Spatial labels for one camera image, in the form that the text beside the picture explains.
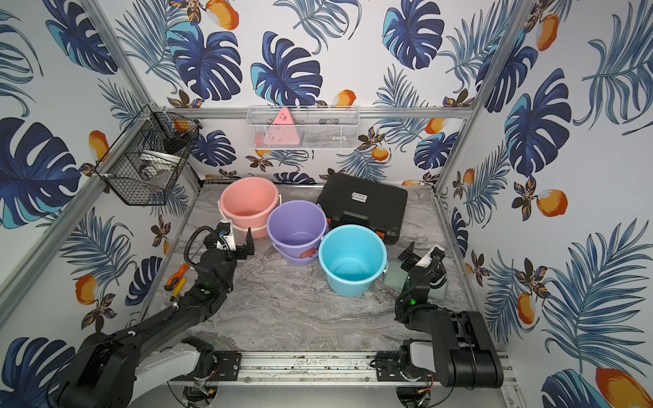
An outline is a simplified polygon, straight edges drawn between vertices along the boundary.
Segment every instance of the white wire basket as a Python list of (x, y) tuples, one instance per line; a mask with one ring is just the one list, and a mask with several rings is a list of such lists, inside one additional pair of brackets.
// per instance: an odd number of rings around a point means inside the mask
[(316, 150), (357, 147), (358, 106), (288, 106), (294, 125), (273, 125), (284, 106), (250, 106), (247, 124), (255, 149)]

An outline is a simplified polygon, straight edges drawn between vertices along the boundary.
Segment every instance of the pink triangular object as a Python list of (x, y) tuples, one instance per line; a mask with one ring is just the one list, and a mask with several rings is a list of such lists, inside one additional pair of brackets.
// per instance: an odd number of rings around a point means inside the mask
[(293, 116), (290, 115), (290, 109), (281, 108), (277, 118), (272, 122), (273, 125), (294, 125)]
[(296, 146), (299, 145), (299, 134), (290, 110), (281, 108), (272, 126), (267, 128), (265, 134), (257, 134), (254, 140), (257, 148), (273, 148), (275, 146)]

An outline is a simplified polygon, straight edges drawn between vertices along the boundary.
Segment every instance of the gray marble tabletop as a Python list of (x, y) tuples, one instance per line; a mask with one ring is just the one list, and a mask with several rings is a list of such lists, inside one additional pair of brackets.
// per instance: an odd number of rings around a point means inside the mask
[[(315, 202), (321, 192), (319, 187), (278, 187), (284, 202)], [(149, 315), (170, 305), (170, 293), (163, 290), (163, 285), (182, 265), (183, 249), (192, 232), (202, 225), (215, 227), (220, 221), (217, 201), (222, 190), (224, 186), (206, 185), (200, 192), (167, 269), (160, 271), (164, 275)], [(407, 190), (399, 242), (387, 246), (390, 259), (395, 259), (412, 241), (419, 255), (434, 244), (445, 247), (431, 201), (431, 188)], [(196, 260), (202, 251), (203, 236), (191, 248), (191, 254), (198, 253)], [(236, 243), (243, 241), (244, 237), (236, 237)], [(200, 337), (216, 349), (242, 351), (390, 351), (396, 350), (405, 339), (429, 338), (394, 321), (394, 300), (398, 293), (384, 286), (381, 279), (364, 295), (346, 298), (331, 290), (319, 262), (290, 266), (272, 247), (269, 238), (255, 240), (255, 248), (256, 255), (238, 261), (234, 290), (222, 308), (204, 323), (187, 330), (185, 336)], [(468, 299), (451, 259), (445, 259), (443, 264), (448, 271), (448, 284), (445, 299), (439, 305), (456, 310), (467, 308)], [(189, 283), (196, 276), (193, 270), (185, 275)]]

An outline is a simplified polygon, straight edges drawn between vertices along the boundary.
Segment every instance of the tropical leaf wallpaper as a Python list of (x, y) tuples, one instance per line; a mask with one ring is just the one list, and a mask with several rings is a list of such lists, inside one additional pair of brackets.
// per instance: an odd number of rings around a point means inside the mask
[[(67, 211), (141, 108), (81, 4), (25, 0), (0, 6), (0, 281)], [(134, 8), (156, 13), (156, 5), (135, 4), (130, 11), (136, 20), (125, 31), (151, 33)], [(164, 8), (164, 14), (181, 22), (181, 12)], [(159, 38), (150, 35), (148, 40)], [(202, 45), (200, 59), (228, 48)], [(153, 70), (165, 76), (172, 67), (177, 74), (167, 45), (163, 51), (170, 59)], [(184, 99), (182, 77), (170, 78), (177, 87), (171, 97)], [(213, 152), (209, 145), (205, 151)], [(82, 341), (138, 317), (195, 195), (181, 178), (161, 207), (127, 207), (113, 192), (100, 194), (0, 331), (0, 407), (50, 406), (52, 390)], [(151, 226), (159, 218), (168, 228), (154, 247)]]
[[(250, 7), (226, 0), (117, 0), (104, 11), (160, 106), (454, 108), (473, 106), (515, 4), (473, 0), (463, 9), (437, 0), (266, 0)], [(502, 104), (516, 96), (515, 78), (523, 80), (537, 59), (537, 50), (523, 48), (503, 73), (506, 84), (496, 92)], [(131, 117), (128, 91), (106, 80), (101, 85), (112, 114)], [(323, 183), (330, 168), (396, 185), (433, 185), (462, 120), (365, 120), (358, 128), (361, 145), (340, 151), (253, 151), (244, 121), (203, 125), (189, 160), (200, 177), (229, 181), (253, 174), (281, 183), (276, 174), (298, 172)], [(366, 144), (369, 129), (376, 139)]]
[[(505, 10), (495, 3), (449, 39), (464, 87), (482, 84)], [(528, 407), (653, 406), (650, 193), (626, 182), (652, 147), (651, 33), (650, 0), (537, 0), (438, 181)], [(485, 45), (484, 63), (469, 44)]]

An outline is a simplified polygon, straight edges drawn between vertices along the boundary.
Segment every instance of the black tool case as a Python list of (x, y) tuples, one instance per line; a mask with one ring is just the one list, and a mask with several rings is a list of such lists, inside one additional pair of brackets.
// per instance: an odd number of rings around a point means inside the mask
[(331, 228), (362, 225), (383, 242), (396, 243), (404, 222), (408, 192), (399, 187), (331, 174), (317, 199)]

